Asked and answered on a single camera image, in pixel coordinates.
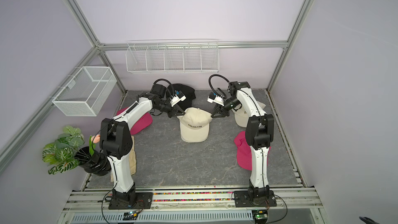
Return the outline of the cream colorado cap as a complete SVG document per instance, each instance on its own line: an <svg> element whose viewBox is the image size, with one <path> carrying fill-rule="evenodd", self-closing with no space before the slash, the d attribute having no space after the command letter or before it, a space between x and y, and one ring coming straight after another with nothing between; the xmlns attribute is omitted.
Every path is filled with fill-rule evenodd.
<svg viewBox="0 0 398 224"><path fill-rule="evenodd" d="M202 134L208 135L209 125L212 121L211 114L200 108L190 107L185 110L185 114L177 117L180 122L180 130L184 135Z"/></svg>
<svg viewBox="0 0 398 224"><path fill-rule="evenodd" d="M182 127L180 129L180 137L187 143L200 143L208 138L209 128L191 129Z"/></svg>

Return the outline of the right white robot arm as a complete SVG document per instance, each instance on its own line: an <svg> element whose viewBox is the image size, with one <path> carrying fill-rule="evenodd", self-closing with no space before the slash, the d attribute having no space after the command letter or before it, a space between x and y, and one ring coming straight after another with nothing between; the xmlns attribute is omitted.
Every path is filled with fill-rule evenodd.
<svg viewBox="0 0 398 224"><path fill-rule="evenodd" d="M227 117L230 110L241 106L248 115L245 139L251 151L252 171L249 180L248 197L251 202L271 196L267 178L268 153L274 138L274 116L267 114L255 99L247 82L229 82L229 98L217 93L215 89L207 101L215 103L213 118Z"/></svg>

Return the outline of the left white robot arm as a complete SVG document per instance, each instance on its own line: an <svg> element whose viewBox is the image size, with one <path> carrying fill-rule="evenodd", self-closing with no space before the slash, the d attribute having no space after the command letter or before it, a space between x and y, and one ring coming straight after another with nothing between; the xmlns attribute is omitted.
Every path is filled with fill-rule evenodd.
<svg viewBox="0 0 398 224"><path fill-rule="evenodd" d="M99 145L110 162L114 177L113 196L128 205L136 202L135 183L130 172L129 155L133 146L131 128L151 110L159 110L173 116L184 115L177 104L186 96L181 91L164 99L155 93L143 93L121 114L103 119L99 134Z"/></svg>

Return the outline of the cream Colorado cap back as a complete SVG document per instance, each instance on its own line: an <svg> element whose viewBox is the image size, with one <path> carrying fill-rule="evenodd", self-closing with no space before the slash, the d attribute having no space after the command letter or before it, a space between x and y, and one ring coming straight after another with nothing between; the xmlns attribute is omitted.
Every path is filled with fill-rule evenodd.
<svg viewBox="0 0 398 224"><path fill-rule="evenodd" d="M190 107L185 110L185 114L177 117L180 122L180 130L184 135L202 134L208 135L209 125L212 121L211 114L200 108Z"/></svg>

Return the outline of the black cap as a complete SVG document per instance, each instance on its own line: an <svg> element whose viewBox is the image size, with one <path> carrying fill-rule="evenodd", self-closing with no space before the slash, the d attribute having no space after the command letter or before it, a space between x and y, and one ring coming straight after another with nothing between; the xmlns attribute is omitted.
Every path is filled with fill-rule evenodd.
<svg viewBox="0 0 398 224"><path fill-rule="evenodd" d="M194 99L196 99L194 88L184 85L184 84L172 84L172 86L174 88L173 91L175 91L175 90L181 91L184 94L186 99L183 101L183 103L188 102L188 101L193 101Z"/></svg>

